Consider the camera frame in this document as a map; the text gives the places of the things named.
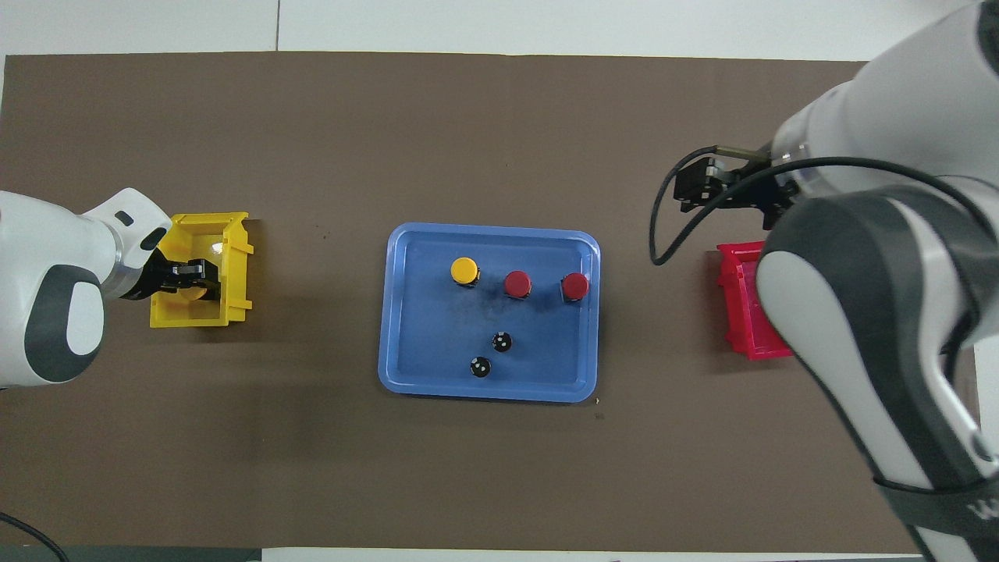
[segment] yellow cap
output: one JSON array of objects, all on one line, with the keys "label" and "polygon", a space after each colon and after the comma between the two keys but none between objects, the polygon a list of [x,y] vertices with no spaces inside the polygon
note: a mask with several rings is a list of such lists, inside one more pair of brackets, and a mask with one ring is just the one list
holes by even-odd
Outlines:
[{"label": "yellow cap", "polygon": [[479,265],[472,258],[458,258],[451,264],[451,278],[459,285],[471,285],[479,280]]}]

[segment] plastic tray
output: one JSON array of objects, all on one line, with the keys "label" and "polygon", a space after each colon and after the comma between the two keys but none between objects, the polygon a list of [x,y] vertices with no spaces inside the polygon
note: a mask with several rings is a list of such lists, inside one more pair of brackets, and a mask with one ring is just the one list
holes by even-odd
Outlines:
[{"label": "plastic tray", "polygon": [[718,284],[725,290],[728,333],[725,339],[750,361],[788,357],[791,350],[767,320],[756,295],[756,263],[763,242],[719,244],[721,275]]},{"label": "plastic tray", "polygon": [[[481,278],[457,284],[450,268],[471,257]],[[531,277],[530,295],[513,299],[503,279]],[[565,302],[561,279],[579,272],[590,289]],[[578,402],[596,386],[600,250],[583,232],[497,226],[407,223],[389,238],[379,377],[399,393]],[[493,348],[497,332],[513,338]],[[474,358],[492,371],[479,378]]]}]

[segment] yellow bin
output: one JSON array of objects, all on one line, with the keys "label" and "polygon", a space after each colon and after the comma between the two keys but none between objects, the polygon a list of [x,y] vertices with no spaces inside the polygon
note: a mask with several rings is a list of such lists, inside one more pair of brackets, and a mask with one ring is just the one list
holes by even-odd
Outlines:
[{"label": "yellow bin", "polygon": [[186,262],[204,258],[219,268],[219,300],[197,300],[197,287],[176,293],[155,293],[150,305],[153,328],[228,326],[246,320],[253,303],[247,300],[247,241],[243,220],[249,213],[198,213],[174,215],[174,226],[160,241],[168,260]]}]

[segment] black cable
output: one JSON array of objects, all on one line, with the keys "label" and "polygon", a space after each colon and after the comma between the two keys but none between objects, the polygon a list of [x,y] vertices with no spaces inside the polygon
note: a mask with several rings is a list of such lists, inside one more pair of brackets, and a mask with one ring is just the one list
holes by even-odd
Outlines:
[{"label": "black cable", "polygon": [[659,218],[659,205],[662,204],[662,197],[666,194],[666,189],[669,187],[669,183],[673,181],[673,178],[684,166],[693,161],[694,158],[698,156],[703,156],[705,154],[714,154],[714,151],[718,149],[718,145],[705,146],[703,148],[698,148],[690,154],[687,154],[680,161],[673,166],[672,170],[666,174],[665,179],[662,180],[662,185],[659,186],[659,192],[655,194],[655,201],[652,203],[652,218],[648,223],[648,255],[652,258],[652,263],[654,265],[662,265],[665,260],[656,263],[655,258],[655,222]]},{"label": "black cable", "polygon": [[659,203],[662,201],[662,195],[663,193],[665,193],[665,188],[669,183],[669,181],[672,180],[672,176],[675,176],[676,173],[678,172],[678,170],[674,167],[673,170],[670,170],[670,173],[666,175],[666,180],[663,182],[663,186],[659,188],[659,193],[655,198],[655,203],[652,205],[652,220],[649,223],[649,231],[648,231],[648,252],[649,252],[649,258],[651,258],[652,260],[652,264],[662,265],[666,263],[666,261],[669,260],[669,258],[671,258],[673,254],[676,253],[676,250],[679,249],[680,244],[682,244],[683,241],[686,240],[688,236],[690,236],[690,233],[693,232],[693,229],[696,228],[697,225],[700,224],[701,221],[703,221],[707,217],[707,215],[711,213],[711,211],[718,208],[722,203],[724,203],[728,199],[736,197],[742,192],[746,191],[747,189],[749,189],[749,187],[751,187],[754,183],[758,182],[759,180],[771,178],[780,174],[792,172],[794,170],[800,170],[803,168],[821,168],[825,166],[846,166],[851,168],[868,168],[871,170],[881,170],[884,172],[890,172],[893,174],[904,176],[909,179],[926,184],[936,189],[937,191],[944,193],[945,195],[947,195],[948,197],[959,203],[962,207],[965,208],[965,210],[968,211],[968,214],[971,215],[972,220],[974,220],[978,224],[978,226],[980,226],[983,230],[985,230],[985,232],[988,233],[993,240],[996,239],[996,233],[992,229],[992,224],[989,222],[989,219],[985,216],[985,213],[983,213],[982,210],[979,209],[978,206],[975,205],[974,202],[971,201],[971,199],[969,199],[967,195],[961,193],[954,186],[941,180],[940,178],[931,176],[926,172],[921,172],[919,170],[916,170],[915,168],[910,168],[908,166],[895,164],[893,162],[888,162],[885,160],[877,160],[873,158],[857,158],[852,156],[828,156],[822,158],[804,158],[801,160],[788,162],[786,164],[780,164],[777,166],[766,168],[764,170],[760,170],[755,174],[751,174],[735,182],[734,184],[732,184],[731,187],[723,191],[714,199],[708,201],[704,205],[704,207],[696,215],[694,215],[692,219],[690,219],[690,221],[686,224],[686,226],[684,226],[680,230],[679,234],[676,235],[676,238],[673,239],[673,242],[669,245],[668,248],[666,248],[666,251],[663,252],[661,256],[656,256],[655,218],[656,215],[658,214]]},{"label": "black cable", "polygon": [[3,521],[4,523],[7,523],[12,527],[16,527],[24,531],[25,533],[28,533],[32,537],[38,539],[38,542],[44,544],[45,546],[48,547],[49,550],[55,553],[55,555],[59,558],[60,562],[69,562],[69,557],[66,556],[66,553],[63,552],[63,550],[59,548],[59,545],[57,545],[52,539],[45,536],[45,533],[39,531],[38,529],[32,527],[31,525],[28,525],[27,523],[21,521],[16,517],[7,515],[2,511],[0,511],[0,521]]}]

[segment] white floor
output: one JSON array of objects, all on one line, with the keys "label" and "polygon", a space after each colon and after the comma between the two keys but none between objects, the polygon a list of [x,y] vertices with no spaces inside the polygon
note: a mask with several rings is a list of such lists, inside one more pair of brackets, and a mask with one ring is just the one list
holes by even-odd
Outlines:
[{"label": "white floor", "polygon": [[922,560],[912,555],[693,552],[535,552],[512,550],[403,550],[390,548],[269,548],[263,562],[784,562],[811,560]]}]

